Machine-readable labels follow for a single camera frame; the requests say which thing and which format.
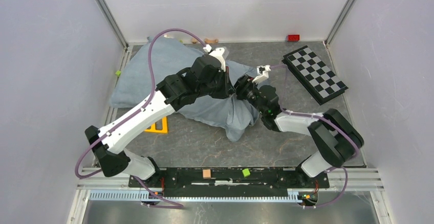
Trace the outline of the blue grey pillowcase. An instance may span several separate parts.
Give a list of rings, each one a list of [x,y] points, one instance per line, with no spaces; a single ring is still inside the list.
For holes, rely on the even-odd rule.
[[[132,108],[143,101],[166,76],[192,66],[204,53],[176,40],[161,37],[152,48],[143,45],[126,64],[110,97],[113,108]],[[185,118],[225,129],[227,138],[238,141],[248,126],[259,120],[259,112],[235,96],[213,99],[204,96],[178,111]]]

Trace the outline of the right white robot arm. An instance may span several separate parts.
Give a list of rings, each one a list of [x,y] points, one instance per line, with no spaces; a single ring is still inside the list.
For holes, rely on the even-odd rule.
[[[310,136],[317,147],[314,154],[297,166],[295,179],[300,186],[311,186],[320,173],[340,168],[359,154],[364,140],[338,110],[330,108],[324,113],[308,114],[283,109],[274,87],[258,86],[253,80],[248,75],[238,78],[237,98],[256,108],[269,130]]]

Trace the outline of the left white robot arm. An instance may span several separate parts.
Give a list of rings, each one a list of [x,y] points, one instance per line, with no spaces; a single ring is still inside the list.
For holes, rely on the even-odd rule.
[[[106,177],[120,173],[137,176],[149,187],[156,186],[161,173],[149,158],[136,155],[126,146],[160,119],[177,112],[197,98],[226,99],[233,94],[229,68],[217,51],[198,57],[193,65],[166,76],[154,93],[109,125],[85,130],[100,172]]]

